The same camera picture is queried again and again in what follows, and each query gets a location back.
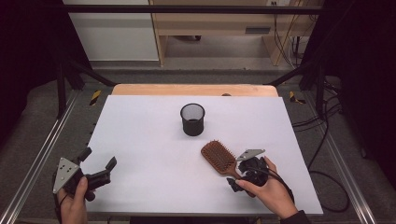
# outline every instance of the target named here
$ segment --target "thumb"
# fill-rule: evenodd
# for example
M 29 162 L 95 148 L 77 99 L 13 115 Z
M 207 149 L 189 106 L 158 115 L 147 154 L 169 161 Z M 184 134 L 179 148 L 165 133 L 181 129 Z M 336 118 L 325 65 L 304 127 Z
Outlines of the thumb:
M 76 194 L 74 197 L 75 202 L 84 202 L 84 195 L 88 188 L 88 180 L 87 177 L 83 176 L 77 185 Z
M 246 181 L 246 180 L 236 180 L 235 183 L 239 185 L 242 189 L 245 189 L 255 195 L 259 192 L 259 187 Z

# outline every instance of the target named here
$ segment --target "brush bristles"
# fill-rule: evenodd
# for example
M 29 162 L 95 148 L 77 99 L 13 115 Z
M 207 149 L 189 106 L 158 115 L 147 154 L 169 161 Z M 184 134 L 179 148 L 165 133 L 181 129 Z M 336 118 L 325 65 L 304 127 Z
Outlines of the brush bristles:
M 221 142 L 214 140 L 207 143 L 201 150 L 207 161 L 221 174 L 234 162 L 235 156 Z

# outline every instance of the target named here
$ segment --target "yellow and black tape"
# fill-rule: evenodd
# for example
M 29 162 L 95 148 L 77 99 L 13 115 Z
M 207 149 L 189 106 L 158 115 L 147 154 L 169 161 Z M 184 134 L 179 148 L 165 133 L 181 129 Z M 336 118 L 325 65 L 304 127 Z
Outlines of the yellow and black tape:
M 98 98 L 99 98 L 100 92 L 101 92 L 101 91 L 95 91 L 95 92 L 93 93 L 93 96 L 92 96 L 91 101 L 90 101 L 90 105 L 95 105 L 95 104 L 96 104 L 96 101 L 97 101 Z
M 294 96 L 294 92 L 293 91 L 290 92 L 290 101 L 292 103 L 299 103 L 300 105 L 304 105 L 305 104 L 305 100 L 297 100 L 297 98 Z

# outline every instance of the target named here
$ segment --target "gray floor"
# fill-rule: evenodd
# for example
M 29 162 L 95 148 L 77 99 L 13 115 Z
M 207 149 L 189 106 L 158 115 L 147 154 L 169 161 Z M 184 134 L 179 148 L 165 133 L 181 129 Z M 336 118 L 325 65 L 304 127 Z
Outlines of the gray floor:
M 259 37 L 206 37 L 200 42 L 192 37 L 176 36 L 169 39 L 164 67 L 153 63 L 97 63 L 97 71 L 106 77 L 123 83 L 249 83 L 262 84 L 285 74 L 289 65 L 273 67 Z M 26 218 L 55 219 L 51 196 L 51 175 L 61 156 L 73 158 L 90 141 L 90 132 L 100 115 L 106 95 L 111 88 L 84 77 L 87 84 L 78 91 L 76 105 L 71 112 L 51 153 L 47 157 L 36 182 L 26 196 L 26 202 L 19 212 L 21 222 Z M 290 101 L 289 93 L 294 91 L 297 99 L 306 99 L 311 92 L 301 92 L 296 77 L 277 88 L 284 98 L 291 122 L 310 119 L 314 113 L 309 104 Z M 96 105 L 89 105 L 92 94 L 102 90 Z M 57 113 L 56 83 L 43 85 L 29 94 L 28 106 L 22 113 L 18 125 L 0 151 L 0 211 L 4 214 L 19 186 L 28 174 L 35 157 L 43 146 L 55 123 Z M 330 118 L 332 138 L 339 148 L 350 172 L 356 180 L 365 201 L 377 223 L 396 223 L 396 193 L 382 175 L 375 161 L 363 159 L 360 144 L 350 130 L 342 114 Z M 309 162 L 322 137 L 320 128 L 296 132 L 305 162 Z M 326 172 L 341 181 L 334 165 L 331 149 L 324 145 L 313 169 Z M 312 176 L 320 201 L 330 207 L 340 208 L 346 199 L 338 186 L 322 176 Z M 324 210 L 324 216 L 311 217 L 314 223 L 361 223 L 357 205 L 352 204 L 344 213 Z M 127 217 L 115 217 L 127 220 Z M 277 223 L 273 216 L 264 218 L 263 223 Z M 106 221 L 105 216 L 90 216 L 90 220 Z

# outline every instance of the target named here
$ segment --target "wooden cabinet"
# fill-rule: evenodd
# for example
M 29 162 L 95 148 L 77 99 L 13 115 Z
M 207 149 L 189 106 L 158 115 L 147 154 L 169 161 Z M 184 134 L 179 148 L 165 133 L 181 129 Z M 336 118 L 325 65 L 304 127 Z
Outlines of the wooden cabinet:
M 149 0 L 149 3 L 158 6 L 267 6 L 267 0 Z M 289 6 L 296 7 L 320 5 L 319 0 L 290 0 L 289 3 Z M 279 65 L 282 57 L 275 43 L 275 29 L 281 43 L 278 45 L 286 49 L 289 36 L 308 36 L 315 26 L 315 22 L 306 15 L 156 13 L 152 18 L 161 64 L 169 35 L 261 35 L 273 65 Z

